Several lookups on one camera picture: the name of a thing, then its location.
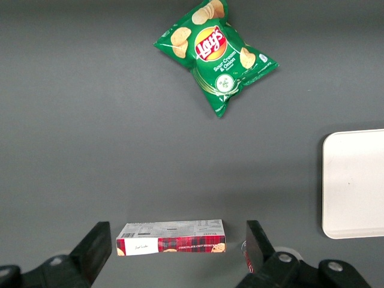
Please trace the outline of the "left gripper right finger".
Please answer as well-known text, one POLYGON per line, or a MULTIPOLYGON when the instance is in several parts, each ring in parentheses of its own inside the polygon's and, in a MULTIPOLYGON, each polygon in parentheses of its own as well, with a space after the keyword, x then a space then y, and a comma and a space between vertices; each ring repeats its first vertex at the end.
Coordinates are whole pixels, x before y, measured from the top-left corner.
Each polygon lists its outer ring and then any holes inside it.
POLYGON ((288 251, 277 251, 256 220, 246 222, 248 273, 238 287, 370 287, 351 264, 325 259, 312 267, 288 251))

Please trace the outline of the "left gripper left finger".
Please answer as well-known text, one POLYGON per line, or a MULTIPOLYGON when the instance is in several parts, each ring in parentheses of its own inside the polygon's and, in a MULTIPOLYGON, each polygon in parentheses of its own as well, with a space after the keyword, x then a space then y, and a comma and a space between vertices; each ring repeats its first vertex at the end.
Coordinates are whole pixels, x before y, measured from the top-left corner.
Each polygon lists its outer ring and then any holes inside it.
POLYGON ((22 273, 1 266, 1 287, 91 287, 112 252, 110 223, 97 223, 70 254, 56 255, 22 273))

